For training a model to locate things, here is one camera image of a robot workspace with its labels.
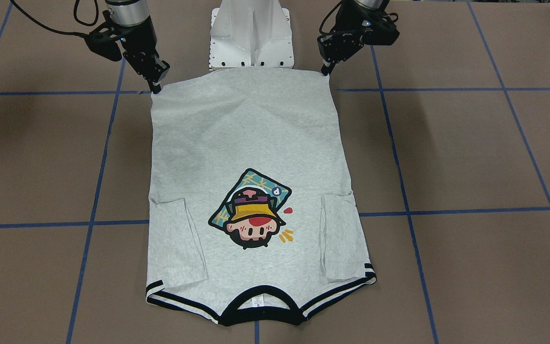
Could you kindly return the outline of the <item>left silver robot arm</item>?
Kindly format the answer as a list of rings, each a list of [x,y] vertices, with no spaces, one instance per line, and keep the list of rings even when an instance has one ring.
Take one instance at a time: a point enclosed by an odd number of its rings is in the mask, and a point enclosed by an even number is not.
[[[388,4],[388,0],[341,0],[328,12],[317,38],[323,75],[330,75],[336,65],[366,45],[391,46],[396,42],[399,16],[386,12]]]

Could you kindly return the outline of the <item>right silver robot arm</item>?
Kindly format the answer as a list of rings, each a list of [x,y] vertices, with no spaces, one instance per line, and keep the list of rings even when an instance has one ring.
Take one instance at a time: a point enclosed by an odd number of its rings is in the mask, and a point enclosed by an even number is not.
[[[158,94],[170,65],[157,52],[157,35],[146,0],[107,0],[106,4],[123,57],[146,80],[151,93]]]

